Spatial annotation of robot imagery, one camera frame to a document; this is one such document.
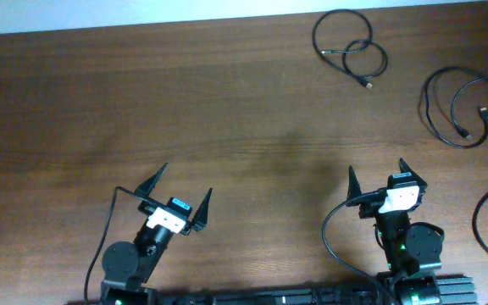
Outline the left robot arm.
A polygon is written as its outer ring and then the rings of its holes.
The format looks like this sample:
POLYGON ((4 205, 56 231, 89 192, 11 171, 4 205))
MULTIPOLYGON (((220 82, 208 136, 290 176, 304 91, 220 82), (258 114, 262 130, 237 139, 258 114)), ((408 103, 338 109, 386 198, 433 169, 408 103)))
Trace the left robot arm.
POLYGON ((115 205, 119 192, 128 194, 140 200, 137 209, 146 215, 146 220, 133 241, 116 241, 104 252, 102 247, 97 249, 95 257, 102 259, 104 272, 100 304, 154 304, 156 292, 144 285, 173 236, 188 236, 192 231, 200 231, 207 226, 212 189, 207 191, 196 210, 176 197, 171 197, 167 203, 151 197, 166 169, 167 166, 163 165, 134 191, 122 186, 114 188, 111 205, 115 205))

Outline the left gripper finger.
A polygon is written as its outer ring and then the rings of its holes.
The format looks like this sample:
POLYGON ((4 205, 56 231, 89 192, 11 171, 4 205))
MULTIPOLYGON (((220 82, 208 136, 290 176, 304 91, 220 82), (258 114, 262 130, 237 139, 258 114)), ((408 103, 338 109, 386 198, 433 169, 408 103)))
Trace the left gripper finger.
POLYGON ((168 167, 168 163, 165 163, 153 176, 143 181, 134 191, 135 195, 140 197, 150 197, 158 181, 164 174, 164 171, 168 167))
POLYGON ((212 192, 213 189, 209 188, 191 221, 191 228, 194 231, 201 231, 208 224, 208 207, 212 196, 212 192))

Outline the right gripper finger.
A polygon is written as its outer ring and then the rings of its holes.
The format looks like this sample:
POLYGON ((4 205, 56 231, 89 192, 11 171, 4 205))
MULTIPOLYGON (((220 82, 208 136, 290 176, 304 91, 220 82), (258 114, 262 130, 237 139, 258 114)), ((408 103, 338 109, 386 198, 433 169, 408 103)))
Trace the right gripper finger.
POLYGON ((354 207, 358 205, 357 198, 362 196, 362 190, 358 182, 358 178, 354 168, 350 165, 348 168, 348 190, 347 190, 347 206, 354 207))
POLYGON ((409 173, 422 189, 427 187, 427 182, 413 171, 403 158, 398 160, 398 165, 402 173, 409 173))

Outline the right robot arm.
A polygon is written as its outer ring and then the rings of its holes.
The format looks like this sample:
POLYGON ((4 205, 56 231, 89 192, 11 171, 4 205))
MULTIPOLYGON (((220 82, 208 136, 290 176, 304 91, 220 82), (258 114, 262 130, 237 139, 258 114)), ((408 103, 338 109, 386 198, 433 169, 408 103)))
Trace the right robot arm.
POLYGON ((400 172, 390 175, 387 185, 362 192, 353 167, 348 170, 349 207, 359 207, 360 219, 374 219, 377 236, 389 270, 378 274, 381 285, 400 304, 427 299, 440 301, 435 271, 441 267, 445 232, 438 226, 413 223, 409 214, 422 203, 428 184, 401 158, 400 172))

